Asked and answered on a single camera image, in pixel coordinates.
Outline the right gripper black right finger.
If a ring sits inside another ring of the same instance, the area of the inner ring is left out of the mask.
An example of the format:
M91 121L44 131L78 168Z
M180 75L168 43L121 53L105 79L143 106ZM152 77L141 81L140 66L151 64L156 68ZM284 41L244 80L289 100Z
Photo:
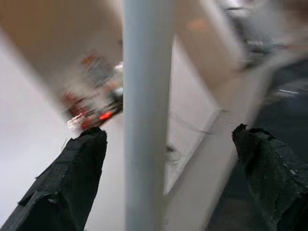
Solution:
M270 231L308 231L308 164L269 132L232 132L252 197Z

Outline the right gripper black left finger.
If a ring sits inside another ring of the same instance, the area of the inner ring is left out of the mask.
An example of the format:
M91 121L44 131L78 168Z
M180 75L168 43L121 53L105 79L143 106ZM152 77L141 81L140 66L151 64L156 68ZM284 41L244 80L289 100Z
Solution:
M0 231L84 231L107 149L99 127L70 139L38 176Z

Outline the white plastic table leg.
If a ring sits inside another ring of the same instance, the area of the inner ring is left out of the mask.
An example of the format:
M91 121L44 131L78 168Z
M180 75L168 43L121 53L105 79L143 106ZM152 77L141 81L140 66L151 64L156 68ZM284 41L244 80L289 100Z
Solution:
M174 0L123 0L125 231L162 231Z

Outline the black tablecloth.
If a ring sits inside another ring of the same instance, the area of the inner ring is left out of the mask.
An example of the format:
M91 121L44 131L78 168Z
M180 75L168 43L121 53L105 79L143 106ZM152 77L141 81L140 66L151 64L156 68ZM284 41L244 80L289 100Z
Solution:
M273 73L255 120L246 128L269 132L308 164L308 57ZM205 231L270 231L238 156Z

